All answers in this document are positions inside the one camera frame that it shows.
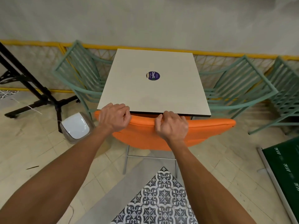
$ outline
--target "white cable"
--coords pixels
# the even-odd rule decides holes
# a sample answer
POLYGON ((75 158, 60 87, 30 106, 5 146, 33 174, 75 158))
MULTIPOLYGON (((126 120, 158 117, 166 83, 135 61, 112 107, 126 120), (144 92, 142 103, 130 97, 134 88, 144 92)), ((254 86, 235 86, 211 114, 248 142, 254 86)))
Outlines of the white cable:
MULTIPOLYGON (((1 92, 2 94, 4 94, 6 97, 8 97, 8 95, 7 95, 5 92, 3 92, 2 90, 0 90, 0 92, 1 92)), ((42 115, 42 113, 39 112, 38 110, 35 110, 34 108, 30 107, 29 105, 27 105, 27 104, 25 104, 25 103, 23 103, 23 102, 17 101, 17 100, 16 100, 15 98, 13 98, 13 97, 11 97, 11 100, 15 100, 15 101, 18 102, 19 104, 24 104, 24 105, 26 105, 27 107, 31 108, 32 110, 34 110, 34 111, 36 111, 36 112, 38 112, 39 114, 42 115)))

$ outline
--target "black metal stand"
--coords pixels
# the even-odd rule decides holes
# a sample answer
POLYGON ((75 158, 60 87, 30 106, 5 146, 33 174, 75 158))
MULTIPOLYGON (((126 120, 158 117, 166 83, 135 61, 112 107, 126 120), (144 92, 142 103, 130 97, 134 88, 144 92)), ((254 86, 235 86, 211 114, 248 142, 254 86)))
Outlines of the black metal stand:
MULTIPOLYGON (((62 133, 60 128, 61 118, 61 107, 74 101, 77 96, 72 96, 67 99, 62 99, 60 101, 56 100, 51 92, 39 81, 15 58, 15 56, 0 42, 0 52, 5 56, 22 74, 20 74, 13 66, 10 65, 6 59, 0 55, 0 63, 7 69, 7 71, 0 77, 0 84, 6 84, 9 82, 20 81, 24 86, 26 86, 39 100, 29 105, 31 108, 40 107, 43 105, 54 105, 57 113, 57 124, 58 131, 62 133), (32 82, 43 94, 40 94, 29 82, 32 82)), ((17 118, 17 115, 28 111, 30 108, 28 106, 17 109, 15 111, 6 113, 5 116, 9 118, 17 118)))

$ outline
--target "hand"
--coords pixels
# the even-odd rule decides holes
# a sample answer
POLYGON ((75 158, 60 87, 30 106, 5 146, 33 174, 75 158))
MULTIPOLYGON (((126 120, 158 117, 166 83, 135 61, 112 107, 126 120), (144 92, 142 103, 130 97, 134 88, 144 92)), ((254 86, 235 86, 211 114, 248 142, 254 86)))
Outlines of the hand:
POLYGON ((179 116, 173 112, 165 111, 155 119, 155 129, 157 134, 166 140, 167 143, 171 141, 183 141, 188 133, 188 122, 184 116, 179 116))
POLYGON ((109 133, 121 131, 126 128, 131 120, 130 107, 125 104, 112 103, 102 108, 99 114, 98 128, 105 129, 109 133))

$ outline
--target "person's left hand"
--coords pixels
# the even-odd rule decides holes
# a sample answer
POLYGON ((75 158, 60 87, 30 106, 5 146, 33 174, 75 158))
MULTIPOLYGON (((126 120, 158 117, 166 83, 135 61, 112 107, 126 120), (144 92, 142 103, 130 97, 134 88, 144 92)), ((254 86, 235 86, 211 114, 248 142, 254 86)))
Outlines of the person's left hand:
POLYGON ((131 120, 130 107, 125 104, 107 104, 99 114, 98 128, 108 130, 109 133, 121 131, 131 120))

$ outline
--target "person's left arm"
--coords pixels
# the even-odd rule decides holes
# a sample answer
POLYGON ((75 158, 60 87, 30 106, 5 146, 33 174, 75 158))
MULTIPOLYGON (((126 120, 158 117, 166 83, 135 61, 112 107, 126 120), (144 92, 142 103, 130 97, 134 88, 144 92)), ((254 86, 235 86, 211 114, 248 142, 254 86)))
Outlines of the person's left arm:
POLYGON ((128 106, 105 106, 99 125, 90 135, 50 162, 10 197, 0 210, 0 223, 57 223, 83 184, 105 138, 125 128, 130 119, 128 106))

